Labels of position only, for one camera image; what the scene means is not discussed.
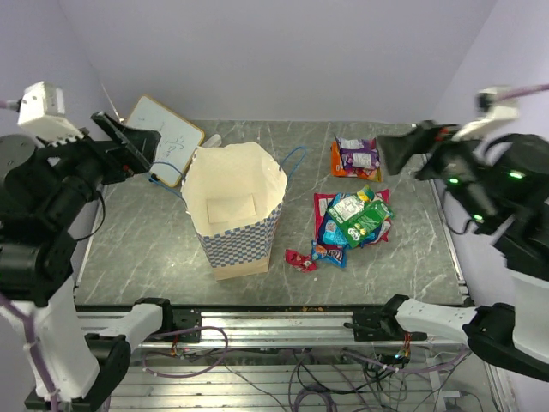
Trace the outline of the orange snack packet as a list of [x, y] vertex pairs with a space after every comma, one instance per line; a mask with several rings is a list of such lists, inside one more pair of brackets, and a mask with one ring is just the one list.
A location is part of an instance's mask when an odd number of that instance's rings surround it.
[[331, 143], [331, 174], [339, 178], [358, 178], [381, 183], [383, 181], [381, 168], [368, 170], [363, 168], [345, 169], [336, 142]]

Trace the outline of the green snack packet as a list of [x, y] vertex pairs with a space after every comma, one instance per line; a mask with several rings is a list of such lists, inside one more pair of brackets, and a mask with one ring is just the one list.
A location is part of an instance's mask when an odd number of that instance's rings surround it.
[[369, 185], [334, 201], [327, 208], [327, 213], [343, 233], [350, 248], [362, 244], [394, 215], [390, 206]]

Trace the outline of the pink red snack bag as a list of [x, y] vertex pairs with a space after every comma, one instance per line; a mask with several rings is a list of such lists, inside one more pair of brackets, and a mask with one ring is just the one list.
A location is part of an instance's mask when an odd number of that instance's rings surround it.
[[[315, 193], [313, 196], [313, 209], [315, 216], [315, 238], [316, 242], [324, 245], [318, 239], [318, 229], [321, 226], [321, 223], [324, 219], [327, 219], [329, 214], [327, 213], [328, 207], [332, 205], [334, 201], [340, 201], [342, 198], [348, 197], [349, 193], [337, 193], [337, 194], [322, 194]], [[364, 248], [368, 245], [375, 245], [379, 242], [388, 242], [389, 241], [389, 231], [392, 227], [392, 221], [390, 219], [384, 221], [380, 227], [377, 227], [371, 234], [369, 234], [360, 244], [359, 247]], [[350, 245], [347, 247], [341, 248], [336, 246], [324, 245], [327, 249], [350, 249]]]

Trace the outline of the blue M&M's candy packet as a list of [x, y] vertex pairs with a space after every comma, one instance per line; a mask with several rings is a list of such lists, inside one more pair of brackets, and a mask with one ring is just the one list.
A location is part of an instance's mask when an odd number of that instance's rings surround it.
[[327, 249], [315, 240], [311, 242], [311, 258], [313, 261], [329, 262], [342, 269], [347, 266], [347, 256], [344, 250], [338, 248]]

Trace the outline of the checkered blue paper bag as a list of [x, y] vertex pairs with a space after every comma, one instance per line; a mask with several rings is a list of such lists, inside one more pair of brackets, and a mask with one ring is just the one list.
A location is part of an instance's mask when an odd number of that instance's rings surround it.
[[289, 179], [256, 142], [196, 150], [180, 195], [217, 281], [268, 272]]

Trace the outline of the red small snack packet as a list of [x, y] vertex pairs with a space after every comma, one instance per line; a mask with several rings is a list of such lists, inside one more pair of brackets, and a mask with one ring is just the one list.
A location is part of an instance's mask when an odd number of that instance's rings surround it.
[[317, 264], [310, 255], [302, 255], [292, 249], [285, 250], [285, 261], [302, 273], [310, 273], [317, 269]]

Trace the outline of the light blue snack packet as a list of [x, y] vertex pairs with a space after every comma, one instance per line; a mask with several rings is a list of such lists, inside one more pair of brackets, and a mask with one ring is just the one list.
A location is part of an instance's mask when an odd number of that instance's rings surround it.
[[348, 246], [347, 238], [331, 218], [324, 219], [318, 229], [318, 239], [324, 245], [345, 248]]

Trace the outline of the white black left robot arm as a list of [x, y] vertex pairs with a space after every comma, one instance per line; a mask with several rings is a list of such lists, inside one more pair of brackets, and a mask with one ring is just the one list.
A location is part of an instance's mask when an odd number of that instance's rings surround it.
[[124, 378], [132, 352], [147, 339], [175, 332], [172, 304], [142, 298], [113, 325], [83, 331], [74, 302], [70, 234], [76, 217], [101, 188], [147, 173], [160, 134], [118, 123], [103, 112], [86, 130], [37, 146], [20, 134], [1, 139], [1, 314], [21, 336], [33, 370], [30, 410], [97, 411]]

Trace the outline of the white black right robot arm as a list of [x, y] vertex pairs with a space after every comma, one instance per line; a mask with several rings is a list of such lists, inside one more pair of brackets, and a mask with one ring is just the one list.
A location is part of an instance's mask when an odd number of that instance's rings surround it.
[[408, 333], [447, 338], [484, 362], [532, 379], [548, 378], [548, 141], [532, 134], [492, 140], [489, 160], [454, 124], [424, 122], [377, 145], [389, 173], [423, 155], [419, 180], [436, 179], [468, 214], [467, 240], [458, 260], [478, 272], [485, 287], [508, 286], [508, 303], [487, 306], [427, 304], [397, 294], [380, 306], [372, 324], [354, 315], [359, 341]]

